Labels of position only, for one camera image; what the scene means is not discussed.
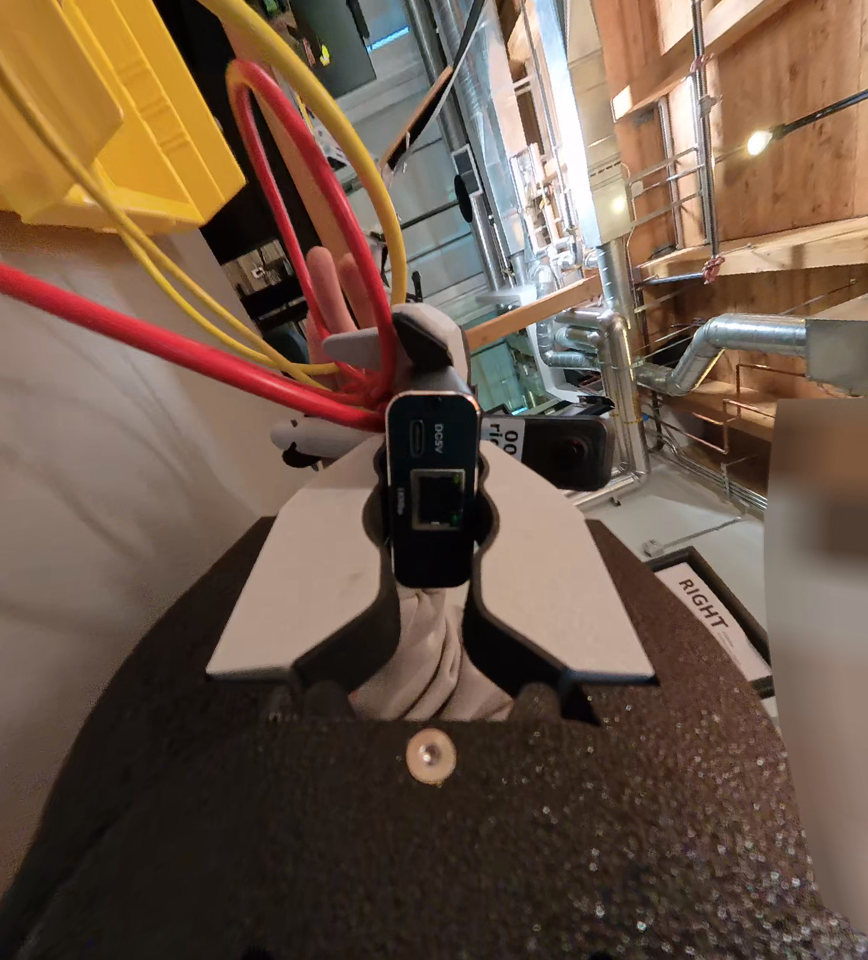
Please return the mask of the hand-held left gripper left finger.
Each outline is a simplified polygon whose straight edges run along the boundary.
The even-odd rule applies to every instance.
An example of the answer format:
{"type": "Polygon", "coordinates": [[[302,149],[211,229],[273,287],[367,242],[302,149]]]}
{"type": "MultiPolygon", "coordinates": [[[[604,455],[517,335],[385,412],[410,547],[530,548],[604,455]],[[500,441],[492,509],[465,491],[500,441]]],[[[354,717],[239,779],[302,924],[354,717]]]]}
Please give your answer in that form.
{"type": "Polygon", "coordinates": [[[279,511],[207,665],[225,681],[356,690],[393,656],[399,598],[369,438],[279,511]]]}

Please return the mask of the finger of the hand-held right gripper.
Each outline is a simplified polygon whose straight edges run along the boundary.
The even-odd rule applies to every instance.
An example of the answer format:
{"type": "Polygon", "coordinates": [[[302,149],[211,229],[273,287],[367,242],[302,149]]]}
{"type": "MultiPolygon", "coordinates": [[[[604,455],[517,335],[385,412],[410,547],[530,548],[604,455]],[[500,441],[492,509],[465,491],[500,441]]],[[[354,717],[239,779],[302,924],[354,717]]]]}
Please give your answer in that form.
{"type": "Polygon", "coordinates": [[[399,342],[398,392],[473,394],[469,347],[454,320],[427,303],[404,303],[393,307],[392,322],[399,342]]]}

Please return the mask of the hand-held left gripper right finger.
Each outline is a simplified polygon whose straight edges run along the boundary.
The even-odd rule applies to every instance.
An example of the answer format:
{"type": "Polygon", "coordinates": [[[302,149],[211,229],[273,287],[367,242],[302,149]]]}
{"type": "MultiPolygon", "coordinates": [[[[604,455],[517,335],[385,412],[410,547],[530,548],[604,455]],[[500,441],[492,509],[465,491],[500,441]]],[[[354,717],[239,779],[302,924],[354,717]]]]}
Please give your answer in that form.
{"type": "Polygon", "coordinates": [[[480,445],[464,648],[501,690],[655,681],[583,515],[490,442],[480,445]]]}

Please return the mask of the black ethernet splitter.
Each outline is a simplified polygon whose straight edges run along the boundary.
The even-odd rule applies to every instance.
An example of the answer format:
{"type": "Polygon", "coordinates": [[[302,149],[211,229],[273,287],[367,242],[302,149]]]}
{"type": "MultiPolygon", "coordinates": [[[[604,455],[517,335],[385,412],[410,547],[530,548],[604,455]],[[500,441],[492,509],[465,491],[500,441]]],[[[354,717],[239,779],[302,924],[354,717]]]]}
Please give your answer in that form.
{"type": "Polygon", "coordinates": [[[470,577],[480,430],[466,390],[406,390],[387,407],[388,535],[404,587],[451,589],[470,577]]]}

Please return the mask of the yellow plastic bin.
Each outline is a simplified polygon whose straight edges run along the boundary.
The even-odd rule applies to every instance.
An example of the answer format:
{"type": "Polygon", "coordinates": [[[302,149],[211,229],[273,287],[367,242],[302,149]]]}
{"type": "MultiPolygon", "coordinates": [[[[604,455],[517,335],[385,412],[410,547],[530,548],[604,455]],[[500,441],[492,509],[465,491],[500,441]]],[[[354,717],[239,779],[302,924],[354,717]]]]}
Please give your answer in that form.
{"type": "MultiPolygon", "coordinates": [[[[152,2],[0,2],[0,53],[146,234],[201,227],[246,184],[152,2]]],[[[0,87],[0,211],[110,233],[0,87]]]]}

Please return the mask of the person's right hand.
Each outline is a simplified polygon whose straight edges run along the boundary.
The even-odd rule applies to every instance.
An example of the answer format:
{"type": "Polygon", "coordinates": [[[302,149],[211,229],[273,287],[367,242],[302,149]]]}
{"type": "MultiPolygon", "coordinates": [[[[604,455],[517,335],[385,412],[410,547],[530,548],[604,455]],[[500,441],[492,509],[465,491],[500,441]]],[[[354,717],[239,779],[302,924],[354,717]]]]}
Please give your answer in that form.
{"type": "MultiPolygon", "coordinates": [[[[322,345],[326,336],[358,330],[376,332],[378,314],[368,283],[351,253],[336,260],[326,247],[313,246],[305,263],[310,281],[306,326],[309,363],[319,367],[328,363],[322,345]]],[[[389,323],[388,328],[392,350],[387,359],[382,359],[380,373],[369,371],[364,381],[345,373],[312,373],[311,377],[324,388],[357,394],[369,409],[385,406],[392,396],[398,357],[393,324],[389,323]]]]}

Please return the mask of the silver vertical pipe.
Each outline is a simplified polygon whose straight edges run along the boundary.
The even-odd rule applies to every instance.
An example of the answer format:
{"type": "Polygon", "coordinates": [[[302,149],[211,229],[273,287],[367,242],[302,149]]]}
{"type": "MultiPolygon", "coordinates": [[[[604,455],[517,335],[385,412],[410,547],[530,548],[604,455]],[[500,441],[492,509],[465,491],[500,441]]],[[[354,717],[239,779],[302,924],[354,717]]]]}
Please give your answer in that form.
{"type": "Polygon", "coordinates": [[[634,328],[635,301],[625,240],[611,239],[596,246],[593,254],[605,304],[575,306],[563,311],[560,317],[570,326],[585,326],[600,334],[599,370],[605,395],[613,403],[609,426],[619,466],[601,489],[574,491],[569,500],[576,506],[618,499],[639,487],[651,471],[632,366],[630,335],[634,328]]]}

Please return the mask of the framed checker marker poster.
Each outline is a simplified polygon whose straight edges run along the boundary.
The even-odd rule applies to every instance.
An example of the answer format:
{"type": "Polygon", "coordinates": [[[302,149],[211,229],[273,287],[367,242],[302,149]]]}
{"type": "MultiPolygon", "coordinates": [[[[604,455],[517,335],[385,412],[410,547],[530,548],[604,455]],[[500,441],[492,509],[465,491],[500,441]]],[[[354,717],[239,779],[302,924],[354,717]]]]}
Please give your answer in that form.
{"type": "Polygon", "coordinates": [[[761,701],[775,696],[767,634],[692,546],[645,560],[726,651],[761,701]]]}

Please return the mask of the silver ventilation duct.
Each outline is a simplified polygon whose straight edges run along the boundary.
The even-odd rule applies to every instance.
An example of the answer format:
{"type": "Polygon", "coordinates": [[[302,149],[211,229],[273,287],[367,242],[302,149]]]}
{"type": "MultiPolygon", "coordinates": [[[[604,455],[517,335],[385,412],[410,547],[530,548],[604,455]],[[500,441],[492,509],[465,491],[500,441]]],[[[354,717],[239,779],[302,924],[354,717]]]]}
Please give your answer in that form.
{"type": "Polygon", "coordinates": [[[799,358],[805,376],[868,397],[868,294],[812,317],[722,314],[704,322],[673,367],[642,363],[638,386],[671,397],[696,389],[725,351],[799,358]]]}

